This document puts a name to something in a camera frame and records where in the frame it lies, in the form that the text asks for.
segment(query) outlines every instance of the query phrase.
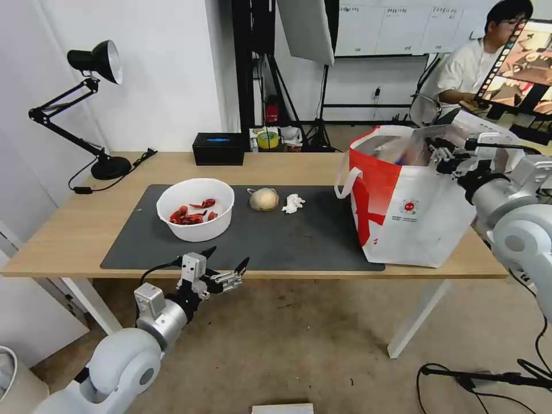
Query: onion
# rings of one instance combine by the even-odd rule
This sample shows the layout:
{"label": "onion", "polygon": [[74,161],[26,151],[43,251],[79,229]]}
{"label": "onion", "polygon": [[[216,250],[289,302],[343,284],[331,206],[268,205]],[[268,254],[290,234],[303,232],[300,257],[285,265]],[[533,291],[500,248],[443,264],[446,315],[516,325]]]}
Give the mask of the onion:
{"label": "onion", "polygon": [[257,191],[247,189],[247,192],[251,194],[249,204],[254,210],[271,211],[278,206],[279,197],[274,189],[261,188]]}

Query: shopping bag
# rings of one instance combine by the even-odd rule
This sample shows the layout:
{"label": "shopping bag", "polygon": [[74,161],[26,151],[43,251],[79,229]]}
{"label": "shopping bag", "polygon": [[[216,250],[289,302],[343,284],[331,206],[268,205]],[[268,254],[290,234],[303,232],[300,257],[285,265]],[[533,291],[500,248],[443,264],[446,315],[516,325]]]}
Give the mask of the shopping bag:
{"label": "shopping bag", "polygon": [[[351,195],[360,245],[374,263],[441,266],[475,218],[475,207],[449,175],[427,166],[401,166],[374,156],[389,136],[410,137],[404,126],[379,126],[353,141],[335,183]],[[342,171],[349,173],[341,191]]]}

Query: red crayfish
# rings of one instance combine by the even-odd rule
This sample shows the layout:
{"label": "red crayfish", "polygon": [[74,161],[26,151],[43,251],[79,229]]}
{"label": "red crayfish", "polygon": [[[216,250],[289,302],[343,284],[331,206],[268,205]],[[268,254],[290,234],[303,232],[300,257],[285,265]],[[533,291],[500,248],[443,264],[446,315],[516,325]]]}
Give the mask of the red crayfish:
{"label": "red crayfish", "polygon": [[[198,204],[190,204],[193,208],[207,208],[212,207],[215,205],[214,198],[208,198],[207,200],[204,200],[201,205]],[[186,225],[186,224],[199,224],[203,223],[203,217],[207,214],[207,210],[205,210],[203,213],[196,213],[196,214],[188,214],[188,207],[183,205],[178,210],[176,210],[173,214],[171,214],[171,217],[169,221],[174,224],[180,224],[180,225]],[[207,221],[211,221],[217,218],[219,214],[215,212],[210,212],[207,216]]]}
{"label": "red crayfish", "polygon": [[215,203],[214,198],[208,198],[207,200],[203,200],[201,204],[190,204],[190,207],[204,209],[214,206]]}

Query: bag handle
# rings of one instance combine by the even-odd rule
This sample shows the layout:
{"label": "bag handle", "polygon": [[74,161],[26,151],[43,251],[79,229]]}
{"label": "bag handle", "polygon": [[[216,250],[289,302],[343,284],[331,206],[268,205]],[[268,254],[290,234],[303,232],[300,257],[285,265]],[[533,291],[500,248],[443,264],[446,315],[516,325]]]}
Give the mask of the bag handle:
{"label": "bag handle", "polygon": [[343,190],[339,191],[339,183],[341,182],[342,172],[345,166],[348,164],[349,161],[349,152],[347,151],[343,159],[341,160],[341,164],[339,165],[338,170],[338,176],[335,179],[335,184],[333,185],[333,190],[335,191],[335,195],[337,198],[342,199],[347,197],[349,194],[351,194],[352,186],[354,185],[357,177],[362,177],[362,170],[353,167],[351,171],[349,171],[349,175],[347,176],[347,179],[345,180],[345,184],[343,184]]}

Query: lamp arm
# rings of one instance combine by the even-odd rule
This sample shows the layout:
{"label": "lamp arm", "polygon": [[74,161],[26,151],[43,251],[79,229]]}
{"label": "lamp arm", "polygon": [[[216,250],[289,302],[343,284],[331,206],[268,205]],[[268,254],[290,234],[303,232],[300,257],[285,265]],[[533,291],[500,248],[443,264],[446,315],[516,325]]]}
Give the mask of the lamp arm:
{"label": "lamp arm", "polygon": [[[50,131],[55,132],[58,135],[61,135],[65,139],[71,141],[73,144],[78,145],[83,150],[86,150],[90,152],[91,154],[95,155],[99,159],[108,159],[109,155],[105,153],[104,148],[97,148],[93,146],[92,144],[88,143],[87,141],[73,135],[69,131],[66,131],[65,129],[61,128],[60,126],[54,124],[51,121],[51,118],[59,114],[60,112],[65,111],[66,109],[78,104],[80,101],[83,101],[84,99],[88,98],[89,96],[95,94],[98,91],[98,83],[99,79],[96,78],[87,78],[83,80],[81,83],[79,83],[77,86],[69,89],[68,91],[64,92],[63,94],[59,95],[58,97],[55,97],[54,99],[46,102],[45,104],[33,108],[29,111],[29,118],[36,122],[37,124],[40,124],[46,128],[48,128]],[[58,105],[54,105],[56,102],[60,101],[61,99],[65,98],[66,96],[72,94],[73,92],[76,92],[77,90],[87,87],[90,89],[89,92],[86,94],[78,97],[77,99],[74,99],[71,102],[67,103],[61,103]]]}

